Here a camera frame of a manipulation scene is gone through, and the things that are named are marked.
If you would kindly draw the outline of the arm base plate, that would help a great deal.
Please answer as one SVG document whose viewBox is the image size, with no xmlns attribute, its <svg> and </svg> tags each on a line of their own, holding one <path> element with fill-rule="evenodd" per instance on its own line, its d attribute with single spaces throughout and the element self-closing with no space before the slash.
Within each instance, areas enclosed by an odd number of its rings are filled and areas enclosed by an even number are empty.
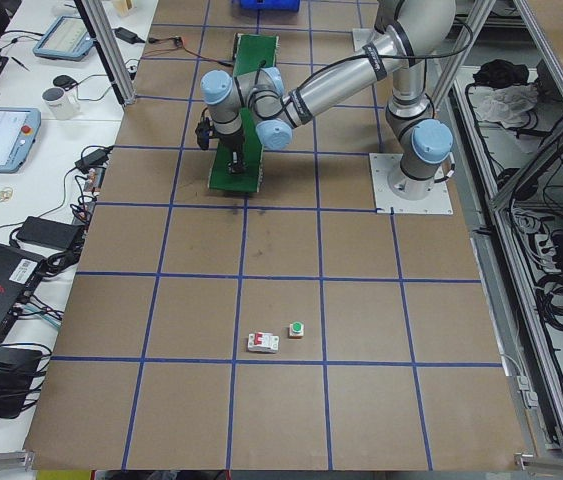
<svg viewBox="0 0 563 480">
<path fill-rule="evenodd" d="M 401 154 L 370 153 L 375 211 L 379 214 L 452 215 L 448 185 L 439 167 L 434 179 L 418 181 L 403 174 Z"/>
</svg>

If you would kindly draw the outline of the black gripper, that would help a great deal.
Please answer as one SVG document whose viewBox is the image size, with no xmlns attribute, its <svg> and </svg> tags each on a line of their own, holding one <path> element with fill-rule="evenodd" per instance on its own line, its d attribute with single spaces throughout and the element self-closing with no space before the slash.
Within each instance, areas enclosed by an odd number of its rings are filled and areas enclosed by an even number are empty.
<svg viewBox="0 0 563 480">
<path fill-rule="evenodd" d="M 215 129 L 215 137 L 219 143 L 230 150 L 231 159 L 228 163 L 228 172 L 232 175 L 244 173 L 244 145 L 245 133 L 242 127 L 239 127 L 232 133 L 222 133 Z"/>
</svg>

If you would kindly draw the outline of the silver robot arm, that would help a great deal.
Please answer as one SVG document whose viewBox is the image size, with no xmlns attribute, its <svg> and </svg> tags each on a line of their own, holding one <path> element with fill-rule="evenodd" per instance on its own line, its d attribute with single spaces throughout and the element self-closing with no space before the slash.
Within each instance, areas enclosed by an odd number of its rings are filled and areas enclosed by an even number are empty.
<svg viewBox="0 0 563 480">
<path fill-rule="evenodd" d="M 425 62 L 449 33 L 455 13 L 453 1 L 381 1 L 374 33 L 362 47 L 290 91 L 284 89 L 279 69 L 264 64 L 238 76 L 223 70 L 206 73 L 200 82 L 206 110 L 196 128 L 198 146 L 206 150 L 211 140 L 218 140 L 229 151 L 226 171 L 242 174 L 247 144 L 243 110 L 250 111 L 262 146 L 281 150 L 294 129 L 390 78 L 386 120 L 403 155 L 388 176 L 389 187 L 404 199 L 425 198 L 453 145 L 450 129 L 435 119 L 425 93 Z"/>
</svg>

